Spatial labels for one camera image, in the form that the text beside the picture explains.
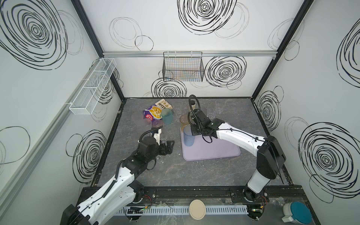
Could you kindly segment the lilac plastic tray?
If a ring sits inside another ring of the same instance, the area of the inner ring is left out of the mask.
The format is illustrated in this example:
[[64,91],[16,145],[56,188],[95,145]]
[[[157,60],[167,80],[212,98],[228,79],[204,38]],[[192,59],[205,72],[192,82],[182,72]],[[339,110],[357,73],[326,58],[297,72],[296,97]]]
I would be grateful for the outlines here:
[[202,136],[195,136],[194,144],[188,147],[183,142],[183,129],[180,129],[180,134],[182,155],[186,161],[237,157],[241,154],[240,147],[233,143],[215,138],[212,143],[207,143]]

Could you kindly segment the blue drinking glass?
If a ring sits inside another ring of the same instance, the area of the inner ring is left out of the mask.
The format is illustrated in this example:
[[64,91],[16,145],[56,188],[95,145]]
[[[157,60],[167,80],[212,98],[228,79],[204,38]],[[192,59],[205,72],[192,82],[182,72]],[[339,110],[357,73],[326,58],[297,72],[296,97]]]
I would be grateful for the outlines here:
[[195,137],[192,135],[191,126],[188,125],[183,129],[183,142],[186,146],[190,147],[194,144]]

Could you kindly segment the clear glass near tray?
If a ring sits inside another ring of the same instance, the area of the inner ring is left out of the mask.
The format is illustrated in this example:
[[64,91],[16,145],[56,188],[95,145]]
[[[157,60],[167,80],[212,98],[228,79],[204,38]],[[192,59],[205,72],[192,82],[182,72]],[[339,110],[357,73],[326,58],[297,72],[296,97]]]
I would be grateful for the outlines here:
[[211,106],[209,105],[207,107],[207,117],[210,119],[210,120],[213,120],[216,116],[216,112],[215,112],[215,107],[214,106]]

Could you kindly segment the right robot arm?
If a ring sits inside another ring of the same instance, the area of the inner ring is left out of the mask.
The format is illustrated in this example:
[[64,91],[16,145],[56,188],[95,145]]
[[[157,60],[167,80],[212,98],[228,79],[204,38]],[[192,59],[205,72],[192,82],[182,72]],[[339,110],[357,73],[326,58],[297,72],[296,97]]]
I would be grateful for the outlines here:
[[248,202],[259,199],[264,187],[280,176],[286,157],[275,137],[253,135],[218,118],[211,120],[199,109],[189,112],[187,119],[192,135],[209,137],[211,141],[214,138],[228,141],[256,157],[256,170],[243,190]]

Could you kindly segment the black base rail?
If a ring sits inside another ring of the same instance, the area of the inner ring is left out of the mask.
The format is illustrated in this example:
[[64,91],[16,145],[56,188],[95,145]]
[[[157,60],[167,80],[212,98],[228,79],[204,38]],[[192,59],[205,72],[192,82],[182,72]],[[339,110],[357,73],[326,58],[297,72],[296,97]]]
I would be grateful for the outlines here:
[[[189,186],[189,187],[144,187],[136,200],[144,197],[151,203],[166,199],[204,199],[204,198],[230,198],[233,203],[249,203],[245,199],[244,186]],[[256,200],[257,203],[277,197],[302,197],[306,194],[299,185],[266,186]]]

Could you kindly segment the white mesh wall shelf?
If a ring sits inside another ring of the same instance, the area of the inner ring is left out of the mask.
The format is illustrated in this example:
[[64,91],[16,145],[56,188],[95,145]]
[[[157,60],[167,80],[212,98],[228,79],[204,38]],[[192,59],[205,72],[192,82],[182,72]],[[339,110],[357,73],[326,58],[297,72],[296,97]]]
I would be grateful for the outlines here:
[[91,115],[100,101],[113,71],[116,68],[114,58],[100,58],[95,60],[90,68],[90,75],[70,104],[70,111],[75,115]]

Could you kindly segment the colourful snack bag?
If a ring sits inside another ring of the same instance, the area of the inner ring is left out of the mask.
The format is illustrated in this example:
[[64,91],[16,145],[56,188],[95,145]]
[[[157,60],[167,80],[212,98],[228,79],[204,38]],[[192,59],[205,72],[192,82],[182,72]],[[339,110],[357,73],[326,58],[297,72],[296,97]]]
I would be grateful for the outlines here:
[[161,99],[155,104],[143,110],[143,118],[148,119],[152,122],[156,120],[161,120],[161,112],[165,108],[173,110],[173,106],[168,101],[166,101],[165,99]]

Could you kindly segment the pink drinking glass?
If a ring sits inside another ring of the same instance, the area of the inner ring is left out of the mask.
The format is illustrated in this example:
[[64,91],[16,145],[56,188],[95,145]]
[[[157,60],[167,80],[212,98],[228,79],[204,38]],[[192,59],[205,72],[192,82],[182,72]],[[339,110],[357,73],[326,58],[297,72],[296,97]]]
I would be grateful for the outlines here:
[[162,128],[164,125],[162,120],[155,120],[152,122],[152,128]]

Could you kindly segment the beige round lid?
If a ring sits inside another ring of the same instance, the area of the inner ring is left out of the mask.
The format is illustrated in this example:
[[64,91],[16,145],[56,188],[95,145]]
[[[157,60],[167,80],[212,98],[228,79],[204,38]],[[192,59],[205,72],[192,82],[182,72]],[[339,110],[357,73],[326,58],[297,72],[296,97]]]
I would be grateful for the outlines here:
[[194,220],[201,220],[206,215],[205,204],[201,200],[193,200],[189,205],[190,217]]

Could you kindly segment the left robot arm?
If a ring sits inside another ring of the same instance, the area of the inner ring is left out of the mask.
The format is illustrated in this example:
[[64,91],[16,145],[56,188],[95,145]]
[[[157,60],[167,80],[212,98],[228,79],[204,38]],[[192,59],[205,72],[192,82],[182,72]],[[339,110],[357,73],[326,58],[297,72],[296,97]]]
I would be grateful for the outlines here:
[[174,141],[158,143],[154,137],[144,137],[137,149],[118,164],[115,175],[105,185],[77,206],[71,204],[64,210],[60,224],[103,225],[119,209],[140,202],[144,186],[137,177],[157,156],[172,154],[174,144]]

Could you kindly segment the yellow drinking glass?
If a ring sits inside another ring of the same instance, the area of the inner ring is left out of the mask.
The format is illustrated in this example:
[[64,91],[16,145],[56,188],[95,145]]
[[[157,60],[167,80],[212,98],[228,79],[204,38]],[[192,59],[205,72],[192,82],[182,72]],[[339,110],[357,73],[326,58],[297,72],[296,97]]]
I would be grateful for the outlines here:
[[189,113],[186,113],[184,115],[182,115],[180,117],[180,123],[183,125],[183,126],[187,126],[187,125],[191,125],[191,124],[194,124],[194,121],[193,119],[191,118],[191,116],[189,115]]

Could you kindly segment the clear glass far right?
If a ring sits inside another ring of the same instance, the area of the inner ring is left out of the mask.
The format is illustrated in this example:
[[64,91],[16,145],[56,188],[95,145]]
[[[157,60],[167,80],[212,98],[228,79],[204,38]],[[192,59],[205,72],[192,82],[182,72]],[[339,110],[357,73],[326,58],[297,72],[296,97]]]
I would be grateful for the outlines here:
[[221,99],[217,99],[215,101],[215,112],[217,114],[220,114],[223,112],[224,108],[225,108],[226,102],[224,100]]

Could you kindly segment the teal drinking glass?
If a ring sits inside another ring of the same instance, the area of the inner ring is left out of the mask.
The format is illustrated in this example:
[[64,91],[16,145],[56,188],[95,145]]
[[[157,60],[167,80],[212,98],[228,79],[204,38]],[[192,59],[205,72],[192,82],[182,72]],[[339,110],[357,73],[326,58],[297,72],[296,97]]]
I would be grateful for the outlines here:
[[170,125],[172,124],[172,120],[173,120],[173,112],[171,109],[165,108],[161,111],[161,118],[163,120],[163,123],[165,125]]

